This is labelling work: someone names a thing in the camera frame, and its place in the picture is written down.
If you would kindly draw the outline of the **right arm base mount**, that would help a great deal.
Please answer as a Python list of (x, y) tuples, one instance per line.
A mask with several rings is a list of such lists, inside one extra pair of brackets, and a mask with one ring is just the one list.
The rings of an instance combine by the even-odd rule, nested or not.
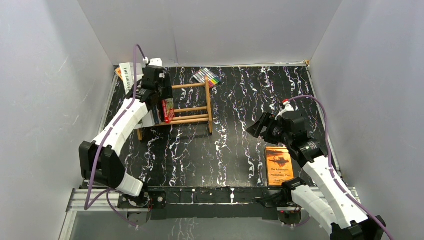
[(302, 207), (294, 203), (291, 194), (283, 188), (267, 188), (262, 196), (254, 198), (254, 202), (265, 208), (276, 208), (281, 224), (292, 229), (305, 225), (311, 219), (310, 216), (303, 219)]

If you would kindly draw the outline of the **pack of coloured markers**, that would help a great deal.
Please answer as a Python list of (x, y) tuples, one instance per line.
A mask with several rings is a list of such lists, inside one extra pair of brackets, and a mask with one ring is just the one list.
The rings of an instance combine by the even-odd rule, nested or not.
[(207, 67), (201, 68), (192, 77), (199, 83), (205, 83), (208, 81), (210, 88), (213, 88), (221, 83), (221, 79)]

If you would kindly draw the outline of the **red book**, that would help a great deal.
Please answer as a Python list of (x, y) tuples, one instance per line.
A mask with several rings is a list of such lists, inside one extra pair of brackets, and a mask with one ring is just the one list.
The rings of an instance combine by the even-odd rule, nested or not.
[(174, 99), (165, 98), (161, 100), (161, 117), (162, 122), (169, 124), (175, 116)]

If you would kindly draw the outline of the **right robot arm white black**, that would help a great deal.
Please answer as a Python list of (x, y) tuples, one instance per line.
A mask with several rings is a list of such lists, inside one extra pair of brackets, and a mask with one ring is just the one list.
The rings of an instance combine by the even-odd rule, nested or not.
[(281, 199), (288, 207), (299, 205), (314, 218), (332, 240), (380, 240), (385, 222), (363, 210), (329, 162), (320, 142), (306, 130), (305, 118), (298, 111), (274, 116), (264, 113), (246, 130), (254, 138), (270, 144), (284, 144), (292, 160), (315, 182), (323, 198), (297, 177), (281, 185)]

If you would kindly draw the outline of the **floral patterned book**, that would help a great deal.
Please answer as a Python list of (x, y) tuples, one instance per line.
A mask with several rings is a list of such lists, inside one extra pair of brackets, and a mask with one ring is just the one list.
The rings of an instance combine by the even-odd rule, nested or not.
[(154, 124), (155, 125), (161, 124), (162, 123), (161, 113), (160, 113), (160, 110), (158, 109), (158, 107), (154, 106), (151, 111), (152, 111)]

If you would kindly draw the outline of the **small orange card box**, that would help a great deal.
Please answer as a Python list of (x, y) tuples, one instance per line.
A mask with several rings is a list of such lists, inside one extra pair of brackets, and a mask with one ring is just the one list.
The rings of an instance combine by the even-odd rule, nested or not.
[(122, 71), (121, 71), (121, 68), (120, 68), (120, 67), (117, 67), (117, 68), (115, 69), (115, 73), (116, 73), (116, 75), (119, 77), (119, 79), (120, 79), (121, 81), (124, 81), (123, 76), (122, 76)]

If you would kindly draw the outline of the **wooden book rack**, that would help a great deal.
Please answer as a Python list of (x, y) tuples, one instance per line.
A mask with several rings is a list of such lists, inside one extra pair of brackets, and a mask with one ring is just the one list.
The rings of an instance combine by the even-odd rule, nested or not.
[[(186, 107), (186, 108), (176, 108), (175, 107), (175, 101), (173, 97), (174, 90), (185, 90), (185, 89), (194, 89), (194, 88), (204, 88), (205, 92), (205, 105), (204, 106), (198, 106), (198, 107)], [(211, 88), (209, 87), (209, 83), (206, 80), (205, 83), (188, 83), (188, 84), (180, 84), (180, 85), (173, 85), (172, 84), (172, 98), (174, 102), (174, 118), (170, 123), (164, 123), (162, 121), (161, 124), (154, 125), (153, 127), (157, 126), (171, 126), (171, 125), (184, 125), (184, 124), (194, 124), (194, 123), (207, 123), (207, 129), (210, 134), (213, 133), (213, 113), (212, 113), (212, 103), (211, 103)], [(157, 106), (157, 108), (160, 110), (160, 116), (161, 114), (161, 101), (154, 104), (154, 106)], [(143, 125), (139, 124), (135, 128), (136, 135), (139, 141), (143, 140), (143, 133), (142, 129)]]

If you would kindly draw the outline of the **white palm leaf book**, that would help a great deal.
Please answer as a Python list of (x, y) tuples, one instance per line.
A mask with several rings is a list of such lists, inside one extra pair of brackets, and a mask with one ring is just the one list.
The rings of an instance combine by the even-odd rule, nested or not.
[[(136, 81), (140, 81), (144, 74), (143, 74), (143, 64), (137, 62), (136, 63)], [(128, 94), (134, 90), (134, 84), (135, 84), (135, 75), (134, 75), (134, 63), (133, 62), (126, 62), (126, 63), (120, 63), (119, 67), (121, 69), (122, 77), (123, 77), (123, 85), (125, 93)]]

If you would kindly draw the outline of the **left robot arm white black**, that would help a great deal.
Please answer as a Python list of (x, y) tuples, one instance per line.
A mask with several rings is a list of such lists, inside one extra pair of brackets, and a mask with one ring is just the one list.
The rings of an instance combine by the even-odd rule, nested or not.
[(92, 141), (79, 146), (81, 175), (90, 183), (98, 183), (130, 196), (137, 208), (149, 203), (149, 194), (143, 191), (141, 180), (126, 172), (120, 155), (124, 144), (136, 125), (149, 114), (162, 98), (169, 74), (161, 66), (147, 65), (137, 86), (126, 94), (121, 108)]

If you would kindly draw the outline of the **aluminium frame rail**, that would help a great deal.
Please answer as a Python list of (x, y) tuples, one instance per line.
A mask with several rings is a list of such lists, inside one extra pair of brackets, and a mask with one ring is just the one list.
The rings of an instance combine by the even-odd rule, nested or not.
[[(149, 187), (147, 191), (166, 193), (166, 207), (154, 209), (150, 220), (140, 228), (126, 219), (123, 210), (118, 210), (121, 193), (105, 187), (74, 189), (59, 237), (62, 240), (193, 239), (193, 228), (201, 219), (212, 220), (212, 225), (202, 232), (205, 238), (225, 228), (225, 219), (235, 219), (232, 231), (241, 231), (246, 239), (252, 238), (256, 231), (265, 236), (270, 233), (268, 229), (257, 225), (247, 228), (245, 219), (282, 225), (276, 208), (254, 202), (266, 189), (281, 187)], [(303, 208), (301, 213), (303, 220), (310, 216)], [(319, 225), (317, 234), (328, 238), (328, 233), (315, 222)]]

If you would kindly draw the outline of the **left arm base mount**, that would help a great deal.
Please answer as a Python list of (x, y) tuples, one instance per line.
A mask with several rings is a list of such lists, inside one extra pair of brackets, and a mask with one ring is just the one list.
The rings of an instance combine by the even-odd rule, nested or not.
[(140, 228), (151, 218), (153, 210), (162, 210), (166, 207), (165, 191), (141, 191), (139, 196), (120, 194), (117, 208), (124, 212), (125, 218)]

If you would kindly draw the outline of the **orange Huckleberry Finn book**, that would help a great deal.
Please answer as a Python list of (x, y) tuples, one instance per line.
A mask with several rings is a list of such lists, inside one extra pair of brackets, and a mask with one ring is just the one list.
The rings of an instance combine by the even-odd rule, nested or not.
[(292, 158), (286, 147), (265, 148), (268, 186), (281, 186), (295, 177)]

